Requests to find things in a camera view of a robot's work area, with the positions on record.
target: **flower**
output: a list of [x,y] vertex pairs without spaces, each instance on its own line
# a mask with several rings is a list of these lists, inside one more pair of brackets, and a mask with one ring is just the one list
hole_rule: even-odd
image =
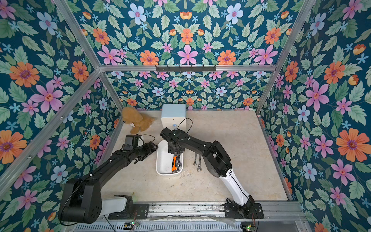
[[47,29],[48,32],[49,32],[49,34],[55,35],[55,31],[54,30],[58,29],[58,27],[57,27],[57,24],[55,22],[52,22],[52,17],[50,16],[50,14],[48,14],[48,13],[45,12],[44,15],[43,15],[41,12],[37,12],[36,15],[41,20],[39,22],[39,25],[40,25],[41,29],[43,29],[43,30],[46,30]]
[[320,103],[321,102],[322,104],[326,104],[328,103],[330,100],[328,99],[328,96],[326,95],[322,95],[324,94],[327,89],[328,89],[328,84],[324,84],[323,86],[321,86],[321,88],[319,88],[319,83],[318,81],[315,81],[313,83],[313,91],[312,90],[307,90],[305,91],[305,94],[307,97],[310,97],[310,99],[306,102],[306,106],[311,106],[313,105],[313,108],[316,112],[318,112],[319,108],[320,108]]
[[303,120],[303,122],[307,122],[308,121],[307,116],[310,115],[311,113],[309,110],[306,109],[306,106],[303,105],[301,109],[300,108],[298,109],[298,114],[299,114],[298,116],[299,121]]
[[110,63],[112,63],[112,65],[117,65],[117,62],[122,62],[122,59],[120,57],[116,57],[116,55],[117,55],[117,50],[116,49],[111,49],[111,52],[110,52],[105,45],[102,45],[102,50],[103,50],[103,52],[99,51],[98,55],[101,56],[101,57],[105,57],[103,62],[106,65],[109,65]]
[[101,137],[97,134],[92,136],[92,138],[90,139],[90,148],[92,150],[95,150],[99,146],[99,143],[101,142],[100,138]]
[[292,61],[286,68],[285,77],[286,81],[292,82],[296,79],[296,74],[299,71],[298,63],[295,61]]
[[205,51],[205,53],[207,52],[211,52],[211,49],[213,48],[213,46],[210,45],[210,43],[204,43],[204,47],[202,48],[202,50]]
[[106,110],[108,105],[106,99],[102,98],[102,100],[99,100],[99,105],[99,109]]
[[312,36],[317,34],[318,30],[323,29],[323,27],[325,25],[323,20],[325,20],[325,18],[326,18],[326,13],[323,13],[322,15],[321,14],[316,15],[316,17],[314,18],[314,23],[312,23],[311,27],[310,27],[310,30],[312,30]]
[[274,44],[278,41],[278,37],[281,36],[281,29],[273,27],[272,30],[267,32],[267,35],[264,37],[266,44]]
[[160,95],[164,94],[162,90],[163,90],[162,88],[154,87],[152,90],[152,93],[156,94],[156,96],[159,97]]
[[39,71],[33,68],[32,64],[18,62],[18,66],[10,67],[10,78],[16,80],[16,84],[19,86],[25,86],[27,88],[36,84],[36,81],[40,80]]
[[347,155],[347,160],[354,162],[357,158],[359,162],[362,162],[367,159],[365,153],[371,154],[371,145],[366,144],[370,139],[365,133],[358,135],[357,129],[350,128],[349,133],[343,130],[339,135],[340,138],[336,138],[336,145],[340,146],[338,151],[342,156]]
[[220,56],[218,57],[219,65],[232,65],[233,62],[236,61],[236,54],[231,52],[231,50],[226,50],[225,52],[221,52]]
[[269,45],[267,50],[264,50],[264,48],[260,48],[259,49],[259,55],[261,55],[261,56],[257,56],[254,59],[254,61],[255,62],[260,61],[260,63],[259,63],[260,65],[264,65],[265,62],[267,62],[268,64],[273,63],[273,59],[271,57],[277,55],[278,51],[272,51],[272,50],[273,50],[273,45]]
[[159,59],[154,52],[145,50],[140,53],[140,61],[143,62],[143,65],[158,65]]
[[142,6],[138,6],[138,8],[137,8],[137,6],[134,3],[131,3],[130,8],[131,8],[131,10],[129,10],[128,14],[129,14],[130,18],[135,18],[134,22],[137,25],[140,25],[141,21],[145,22],[147,20],[147,17],[143,14],[144,9],[143,9]]
[[350,164],[347,164],[344,166],[343,161],[341,159],[338,159],[337,164],[331,164],[332,169],[334,169],[336,172],[334,172],[333,177],[335,179],[339,179],[341,177],[341,182],[344,185],[348,184],[348,180],[350,181],[356,181],[354,176],[348,172],[351,172],[353,169],[353,166]]
[[335,63],[331,63],[329,68],[326,68],[324,76],[325,80],[327,80],[327,84],[337,83],[339,79],[343,78],[345,71],[345,65],[341,65],[340,61]]
[[283,135],[278,134],[278,135],[276,136],[276,143],[277,143],[277,145],[278,145],[279,147],[282,147],[282,146],[283,146],[283,144],[285,143],[285,139],[283,138]]
[[285,89],[282,91],[282,93],[284,93],[283,95],[283,98],[287,98],[287,99],[290,99],[290,95],[293,93],[292,90],[291,90],[291,87],[292,85],[289,85],[289,86],[285,86]]
[[66,167],[67,166],[65,164],[61,165],[60,167],[55,166],[53,169],[54,174],[50,176],[50,180],[51,181],[55,180],[57,183],[62,182],[63,177],[67,177],[68,175],[68,171],[65,171]]
[[189,28],[185,28],[183,30],[183,32],[180,34],[180,36],[182,37],[182,41],[185,43],[185,44],[190,44],[190,42],[193,41],[193,33],[191,32],[191,30]]
[[33,191],[31,193],[31,190],[27,190],[25,193],[24,193],[24,196],[20,196],[17,198],[17,200],[19,201],[19,206],[17,207],[17,210],[21,209],[24,207],[24,209],[29,209],[30,206],[31,206],[31,203],[37,201],[37,197],[35,197],[35,195],[37,194],[37,191]]
[[34,94],[30,99],[37,103],[43,102],[40,107],[41,112],[45,113],[49,111],[49,107],[52,107],[55,111],[58,111],[62,107],[62,102],[57,98],[62,97],[63,92],[61,90],[54,91],[54,85],[51,81],[46,83],[46,90],[41,85],[36,85],[36,89],[41,95]]
[[316,138],[314,141],[316,142],[316,144],[319,145],[319,146],[316,146],[316,151],[318,152],[320,151],[323,158],[326,157],[327,153],[330,155],[334,154],[332,149],[329,148],[330,146],[332,146],[333,141],[332,140],[326,141],[326,136],[324,134],[321,135],[321,140]]
[[222,86],[221,88],[216,88],[216,95],[223,96],[227,92],[226,88]]
[[226,16],[226,21],[229,22],[232,20],[232,24],[236,24],[238,22],[238,18],[241,18],[243,16],[243,10],[240,9],[241,9],[240,3],[236,3],[234,7],[229,6],[227,9],[227,12],[229,14]]
[[181,64],[184,64],[186,62],[188,65],[189,65],[189,62],[191,62],[192,64],[196,64],[196,59],[193,57],[197,56],[198,52],[196,51],[191,52],[191,46],[186,45],[184,46],[184,51],[179,51],[178,55],[180,57],[183,57],[180,59]]
[[316,177],[315,175],[317,175],[317,170],[312,168],[312,164],[311,163],[308,163],[307,165],[304,165],[303,166],[303,170],[305,171],[304,173],[304,177],[306,179],[311,179],[311,181],[315,181],[316,180]]
[[350,18],[352,19],[355,15],[355,12],[360,10],[361,8],[363,7],[362,3],[361,3],[361,0],[350,0],[349,1],[349,6],[348,7],[345,7],[343,9],[343,13],[345,13],[344,17],[343,17],[343,20],[345,20],[346,18]]

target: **white box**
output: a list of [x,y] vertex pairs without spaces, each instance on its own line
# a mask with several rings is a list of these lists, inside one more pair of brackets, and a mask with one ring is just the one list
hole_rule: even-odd
[[174,128],[176,129],[181,123],[179,129],[186,131],[187,120],[184,120],[186,118],[185,106],[185,104],[164,104],[162,106],[161,113],[161,122],[163,127],[167,127],[170,130],[173,130]]

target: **floral wallpaper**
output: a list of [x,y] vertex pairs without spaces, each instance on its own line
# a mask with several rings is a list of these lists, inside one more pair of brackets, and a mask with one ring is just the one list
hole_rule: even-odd
[[92,67],[50,0],[2,0],[0,38],[2,174]]
[[74,3],[84,34],[107,65],[264,65],[277,61],[303,1]]
[[371,231],[371,1],[317,1],[261,121],[315,232]]

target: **beige marble floor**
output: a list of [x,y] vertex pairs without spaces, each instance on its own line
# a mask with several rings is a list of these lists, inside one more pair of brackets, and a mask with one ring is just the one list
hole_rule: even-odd
[[[153,125],[142,134],[162,138],[161,112],[144,112],[155,117]],[[231,158],[233,170],[245,190],[255,200],[287,200],[254,111],[187,111],[193,120],[191,136],[219,141]],[[120,149],[131,127],[125,124],[114,151]],[[156,152],[144,161],[132,162],[120,170],[102,188],[102,198],[130,195],[134,201],[220,201],[232,198],[219,178],[212,176],[202,160],[201,173],[193,166],[194,152],[184,152],[184,169],[179,175],[160,176],[156,172]]]

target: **pink flower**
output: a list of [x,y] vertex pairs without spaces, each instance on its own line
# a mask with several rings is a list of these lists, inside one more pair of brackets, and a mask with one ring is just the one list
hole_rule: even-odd
[[162,80],[165,80],[167,77],[169,77],[169,74],[167,74],[166,72],[155,72],[157,75],[157,78],[158,79],[162,79]]
[[362,8],[362,6],[363,5],[361,3],[361,0],[356,0],[355,2],[354,2],[354,0],[350,0],[349,1],[349,6],[348,7],[345,7],[343,9],[343,13],[345,13],[345,15],[343,17],[343,20],[345,20],[348,17],[350,19],[352,19],[354,17],[354,15],[355,15],[355,12],[358,11],[358,10],[360,10]]
[[32,181],[32,175],[29,173],[32,173],[36,170],[36,166],[31,166],[24,170],[22,174],[18,177],[16,182],[14,183],[14,188],[19,188],[23,184],[23,180],[26,182],[31,182]]
[[281,85],[283,85],[283,75],[278,74],[278,77],[276,79],[276,88],[281,89]]
[[29,209],[30,206],[31,206],[31,202],[35,202],[37,201],[37,197],[35,197],[35,195],[37,194],[37,191],[33,191],[31,193],[31,190],[27,190],[25,193],[24,193],[24,196],[20,196],[17,198],[17,200],[19,201],[19,206],[17,207],[17,209],[21,209],[21,208],[25,208],[25,209]]
[[222,73],[223,73],[222,71],[211,72],[211,73],[209,74],[209,77],[212,77],[213,80],[216,80],[216,78],[221,78],[221,74],[222,74]]
[[106,65],[109,65],[112,63],[112,65],[117,65],[117,62],[122,62],[120,57],[116,57],[117,55],[117,50],[116,49],[111,49],[111,52],[109,52],[108,48],[105,45],[102,45],[102,50],[103,52],[99,51],[98,55],[101,57],[105,57],[103,62]]
[[240,87],[240,86],[242,86],[243,85],[243,83],[245,83],[245,81],[241,78],[241,79],[239,79],[239,80],[236,80],[236,85],[237,85],[237,87]]
[[210,45],[210,43],[204,43],[204,47],[202,48],[202,50],[205,50],[205,53],[206,52],[211,52],[211,49],[213,48],[213,46]]
[[46,143],[44,144],[43,148],[37,153],[37,156],[39,158],[43,157],[44,152],[50,152],[51,151],[50,147],[48,147],[51,143],[52,143],[52,140],[51,139],[49,139],[49,140],[46,141]]
[[101,85],[99,84],[101,82],[101,79],[97,78],[94,82],[94,89],[96,89],[97,87],[100,88]]
[[24,107],[23,109],[24,113],[28,112],[32,116],[34,112],[39,112],[39,109],[36,108],[39,104],[32,103],[31,99],[28,99],[27,103],[22,102],[21,104]]
[[62,81],[61,77],[54,76],[54,80],[51,80],[52,83],[54,83],[54,88],[62,88],[62,85],[65,83]]
[[121,56],[121,59],[124,57],[127,58],[126,52],[122,48],[120,48],[120,50],[117,49],[116,51],[117,51],[117,55]]
[[173,79],[172,81],[169,81],[169,83],[170,83],[170,86],[171,86],[171,87],[175,88],[175,87],[178,86],[177,84],[178,84],[179,82],[177,82],[175,79]]
[[303,139],[300,139],[300,142],[302,143],[301,147],[305,147],[305,150],[308,150],[308,146],[311,145],[311,143],[308,141],[309,141],[309,137],[307,138],[303,136]]
[[319,102],[321,102],[322,104],[326,104],[328,103],[330,100],[328,99],[327,96],[322,96],[322,94],[324,94],[327,89],[328,89],[328,84],[324,84],[323,86],[321,86],[320,89],[319,88],[319,83],[318,81],[314,81],[313,83],[313,91],[312,90],[307,90],[305,91],[305,94],[307,97],[310,97],[310,99],[306,102],[306,106],[311,106],[313,105],[314,103],[314,110],[316,112],[318,112],[319,108],[320,108],[320,104]]
[[147,80],[148,77],[151,77],[150,72],[146,72],[146,71],[139,72],[139,76],[144,77],[144,79],[146,79],[146,80]]
[[84,113],[86,113],[86,115],[90,114],[92,112],[91,110],[91,106],[89,106],[89,103],[87,103],[86,105],[83,105],[82,107],[84,107]]
[[138,79],[135,79],[134,83],[136,86],[139,86],[139,88],[144,85],[144,83],[142,83],[142,80],[138,80]]
[[3,19],[6,19],[8,18],[11,18],[13,20],[15,20],[16,18],[14,17],[14,15],[12,13],[16,12],[16,10],[11,7],[11,6],[7,6],[8,5],[8,2],[6,0],[1,0],[0,1],[0,15]]
[[316,80],[313,79],[313,75],[310,76],[310,77],[306,77],[306,82],[304,83],[304,85],[306,85],[306,88],[309,88],[309,87],[313,87],[313,83],[315,82]]
[[204,79],[203,81],[200,82],[201,87],[207,88],[208,86],[210,86],[209,82],[210,81],[207,81],[207,80]]
[[352,101],[347,101],[346,98],[343,98],[341,101],[337,101],[336,104],[338,107],[336,107],[337,111],[340,111],[341,114],[344,114],[345,111],[351,111],[351,108],[349,107],[352,104]]
[[167,3],[167,0],[158,0],[158,5],[162,6],[162,3]]
[[332,145],[333,141],[332,140],[327,140],[326,141],[326,136],[324,134],[321,135],[321,140],[316,138],[314,141],[316,142],[316,144],[319,145],[319,146],[316,146],[316,151],[318,151],[318,152],[320,151],[323,158],[326,157],[327,153],[330,154],[330,155],[334,154],[332,149],[329,148],[329,146]]
[[67,139],[67,137],[59,138],[58,141],[59,143],[57,143],[57,147],[59,147],[59,149],[63,150],[64,147],[68,147],[69,140]]
[[255,62],[260,61],[260,65],[264,65],[265,62],[271,64],[273,63],[273,59],[271,57],[275,56],[278,54],[278,51],[272,51],[273,50],[273,44],[271,44],[267,50],[265,51],[264,48],[259,49],[259,55],[254,59]]
[[171,53],[171,50],[173,49],[171,47],[171,44],[164,43],[164,46],[162,47],[164,49],[164,52]]
[[350,181],[355,181],[354,176],[352,174],[348,173],[348,172],[352,171],[353,166],[350,165],[350,164],[347,164],[344,167],[343,161],[341,161],[341,159],[338,159],[337,163],[338,163],[338,165],[331,164],[332,169],[334,169],[336,171],[336,172],[334,172],[333,177],[335,179],[339,179],[341,177],[341,182],[344,185],[348,184],[347,179],[349,179]]
[[62,107],[62,102],[57,99],[62,97],[63,92],[61,90],[54,91],[54,86],[52,82],[46,83],[46,90],[41,85],[36,85],[36,89],[40,94],[34,94],[31,96],[31,100],[41,104],[41,112],[45,113],[49,111],[49,107],[52,107],[53,110],[58,111]]
[[231,79],[233,79],[235,76],[239,76],[239,74],[236,71],[228,71],[227,76],[230,76]]
[[289,86],[285,86],[285,89],[282,91],[282,93],[284,93],[283,95],[283,98],[287,98],[287,99],[290,99],[290,95],[292,94],[292,90],[291,90],[291,86],[292,85],[289,85]]
[[340,189],[339,187],[336,187],[335,189],[334,188],[330,188],[332,194],[330,195],[330,197],[332,199],[335,199],[335,202],[337,205],[340,205],[340,203],[342,204],[345,204],[345,200],[343,198],[346,197],[345,193],[341,193],[340,192]]
[[84,96],[82,96],[82,99],[90,99],[90,94],[92,93],[92,91],[90,89],[88,89],[88,91],[86,92],[86,94]]
[[196,59],[193,57],[197,56],[198,52],[196,51],[191,52],[191,46],[187,44],[186,46],[184,46],[184,51],[179,51],[178,55],[180,57],[183,57],[180,59],[181,64],[184,64],[187,62],[187,65],[189,65],[189,62],[191,62],[192,64],[196,63]]
[[250,53],[249,57],[255,58],[255,56],[257,56],[259,53],[259,49],[253,48],[253,50],[249,51],[249,53]]

